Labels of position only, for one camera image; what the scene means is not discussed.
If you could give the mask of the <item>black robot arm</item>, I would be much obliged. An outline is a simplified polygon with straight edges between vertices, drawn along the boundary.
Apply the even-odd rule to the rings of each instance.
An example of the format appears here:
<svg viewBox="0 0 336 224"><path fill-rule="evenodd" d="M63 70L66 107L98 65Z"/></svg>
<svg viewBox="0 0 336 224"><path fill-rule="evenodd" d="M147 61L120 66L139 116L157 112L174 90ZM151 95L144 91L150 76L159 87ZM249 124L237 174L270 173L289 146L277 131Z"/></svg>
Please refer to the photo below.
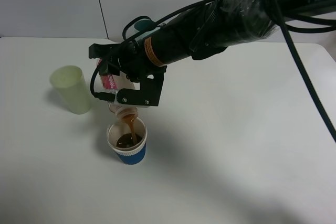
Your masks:
<svg viewBox="0 0 336 224"><path fill-rule="evenodd" d="M119 44L89 47L89 58L99 59L93 77L125 74L138 90L118 88L93 92L102 101L129 106L157 106L169 64L191 57L203 60L227 47L268 38L281 21L299 20L315 28L289 26L296 33L327 33L335 21L320 15L335 11L335 0L203 0L147 25Z"/></svg>

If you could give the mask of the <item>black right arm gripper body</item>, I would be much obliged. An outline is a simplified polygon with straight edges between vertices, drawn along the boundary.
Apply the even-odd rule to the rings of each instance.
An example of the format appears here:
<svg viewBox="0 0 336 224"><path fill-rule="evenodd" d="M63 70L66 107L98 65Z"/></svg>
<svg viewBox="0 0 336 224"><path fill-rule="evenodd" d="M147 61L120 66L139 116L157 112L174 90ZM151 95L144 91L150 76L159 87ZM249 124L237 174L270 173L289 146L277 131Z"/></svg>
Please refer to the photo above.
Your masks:
<svg viewBox="0 0 336 224"><path fill-rule="evenodd" d="M138 90L121 89L117 94L118 102L134 105L159 105L166 67L153 65L147 58L143 45L135 48L131 43L92 44L88 53L90 59L101 60L90 80L90 92L95 98L112 101L111 94L96 92L94 89L94 82L100 68L107 63L110 73L119 75L123 72L131 82L140 85Z"/></svg>

